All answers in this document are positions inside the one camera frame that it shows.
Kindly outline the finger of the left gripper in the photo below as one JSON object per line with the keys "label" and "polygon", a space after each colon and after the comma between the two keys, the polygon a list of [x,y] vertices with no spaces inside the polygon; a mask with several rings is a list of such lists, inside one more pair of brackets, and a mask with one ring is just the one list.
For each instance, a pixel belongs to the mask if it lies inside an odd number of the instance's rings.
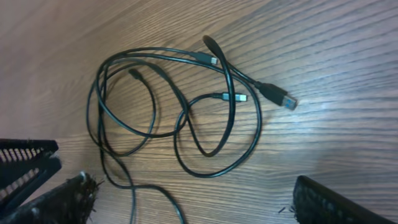
{"label": "finger of the left gripper", "polygon": [[54,140],[1,139],[1,214],[20,206],[61,168]]}

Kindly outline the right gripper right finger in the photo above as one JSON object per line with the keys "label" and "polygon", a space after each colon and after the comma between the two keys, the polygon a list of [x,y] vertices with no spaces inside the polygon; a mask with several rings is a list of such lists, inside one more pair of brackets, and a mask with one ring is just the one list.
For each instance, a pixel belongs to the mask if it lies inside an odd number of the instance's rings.
{"label": "right gripper right finger", "polygon": [[300,224],[395,224],[305,175],[297,177],[290,210]]}

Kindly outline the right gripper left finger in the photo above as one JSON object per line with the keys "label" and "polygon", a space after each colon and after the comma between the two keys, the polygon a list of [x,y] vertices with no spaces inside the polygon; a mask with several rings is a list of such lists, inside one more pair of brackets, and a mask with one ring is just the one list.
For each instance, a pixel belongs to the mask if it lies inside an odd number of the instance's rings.
{"label": "right gripper left finger", "polygon": [[1,224],[86,224],[94,211],[100,183],[86,172],[66,180],[1,217]]}

